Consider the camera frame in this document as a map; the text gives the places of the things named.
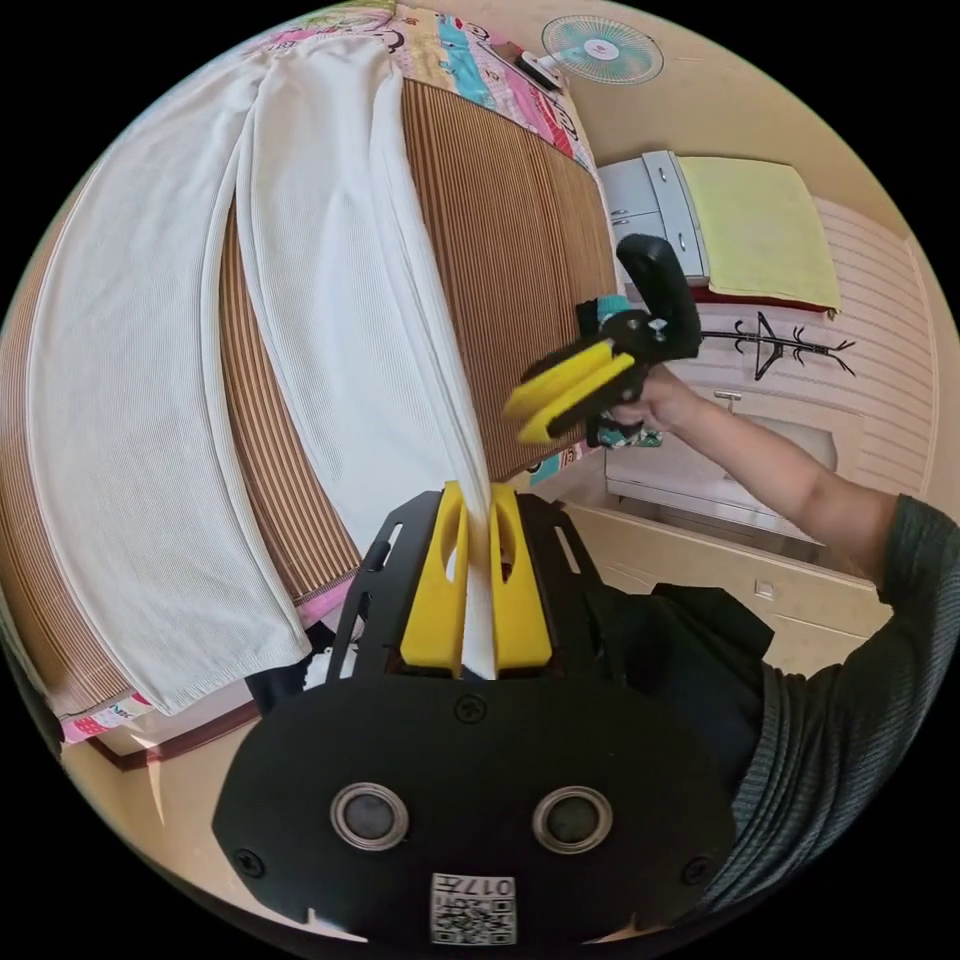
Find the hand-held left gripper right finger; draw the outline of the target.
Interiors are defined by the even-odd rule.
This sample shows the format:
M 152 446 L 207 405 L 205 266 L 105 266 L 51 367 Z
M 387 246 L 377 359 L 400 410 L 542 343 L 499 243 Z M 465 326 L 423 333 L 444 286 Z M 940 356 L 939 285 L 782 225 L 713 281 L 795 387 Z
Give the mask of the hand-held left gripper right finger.
M 540 670 L 553 647 L 516 491 L 491 487 L 489 544 L 494 664 L 498 671 Z

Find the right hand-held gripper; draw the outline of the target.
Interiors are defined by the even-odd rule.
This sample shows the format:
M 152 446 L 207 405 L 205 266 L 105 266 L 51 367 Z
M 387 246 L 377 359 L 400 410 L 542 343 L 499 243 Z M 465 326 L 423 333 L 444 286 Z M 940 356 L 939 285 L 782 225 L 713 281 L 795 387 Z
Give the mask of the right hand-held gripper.
M 515 419 L 517 440 L 546 444 L 584 427 L 591 447 L 641 445 L 642 424 L 623 427 L 611 411 L 639 397 L 648 371 L 697 356 L 702 328 L 687 295 L 643 308 L 603 297 L 577 308 L 580 336 L 529 367 L 504 407 Z

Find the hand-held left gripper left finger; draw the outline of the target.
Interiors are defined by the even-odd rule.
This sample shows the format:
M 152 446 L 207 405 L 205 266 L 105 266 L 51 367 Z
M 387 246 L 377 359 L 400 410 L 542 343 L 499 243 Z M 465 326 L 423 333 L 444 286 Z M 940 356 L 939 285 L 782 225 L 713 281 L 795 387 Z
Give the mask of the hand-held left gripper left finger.
M 469 514 L 460 486 L 445 485 L 400 643 L 404 665 L 420 672 L 458 672 L 469 570 Z

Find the person's right hand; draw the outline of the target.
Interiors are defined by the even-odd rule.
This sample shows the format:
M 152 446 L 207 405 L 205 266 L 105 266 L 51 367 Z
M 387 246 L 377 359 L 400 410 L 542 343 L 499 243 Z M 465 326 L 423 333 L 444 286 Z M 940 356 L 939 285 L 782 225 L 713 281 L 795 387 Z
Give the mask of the person's right hand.
M 683 436 L 704 399 L 666 365 L 652 367 L 637 399 L 613 407 L 611 416 L 619 425 L 651 424 L 657 431 Z

